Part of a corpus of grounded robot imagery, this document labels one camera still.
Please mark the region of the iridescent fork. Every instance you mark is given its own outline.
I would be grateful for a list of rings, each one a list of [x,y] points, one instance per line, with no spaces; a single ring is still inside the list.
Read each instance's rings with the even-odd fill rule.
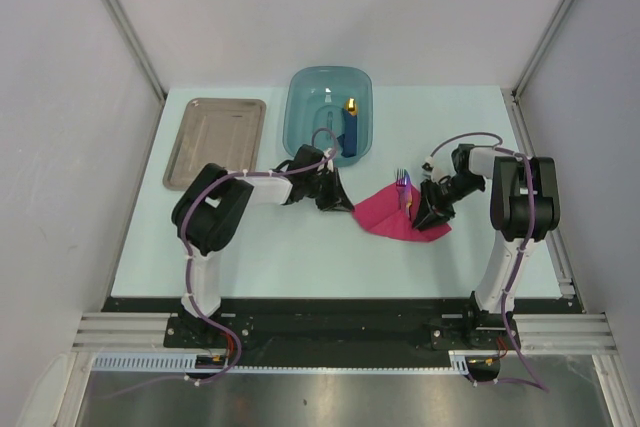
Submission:
[[[405,213],[405,209],[404,209],[403,170],[404,169],[397,169],[396,170],[395,186],[396,186],[396,191],[397,191],[397,194],[398,194],[399,208]]]

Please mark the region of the pink paper napkin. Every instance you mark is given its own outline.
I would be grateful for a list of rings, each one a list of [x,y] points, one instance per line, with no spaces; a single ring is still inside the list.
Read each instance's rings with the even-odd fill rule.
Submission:
[[[451,227],[440,226],[419,231],[412,227],[412,220],[418,213],[420,192],[412,187],[411,217],[400,208],[398,190],[394,183],[379,190],[371,197],[355,205],[352,216],[367,233],[406,242],[428,243],[446,236]]]

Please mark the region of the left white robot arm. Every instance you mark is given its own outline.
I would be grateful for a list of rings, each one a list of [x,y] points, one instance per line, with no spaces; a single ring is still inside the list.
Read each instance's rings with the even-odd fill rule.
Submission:
[[[292,159],[268,171],[229,171],[215,163],[202,168],[173,208],[171,221],[186,253],[185,293],[191,315],[186,334],[197,345],[225,337],[229,349],[240,339],[212,316],[221,307],[218,254],[235,236],[249,206],[291,205],[305,198],[322,212],[352,212],[334,166],[335,151],[305,144]]]

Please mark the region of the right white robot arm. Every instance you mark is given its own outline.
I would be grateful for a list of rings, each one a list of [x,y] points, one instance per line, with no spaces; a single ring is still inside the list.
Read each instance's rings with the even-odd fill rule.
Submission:
[[[491,183],[490,222],[494,245],[484,275],[462,312],[431,328],[432,342],[442,348],[467,345],[491,348],[517,335],[514,293],[535,248],[560,221],[555,161],[528,157],[500,146],[461,144],[451,154],[453,175],[436,173],[433,156],[422,169],[420,201],[412,227],[426,231],[446,225],[454,204]]]

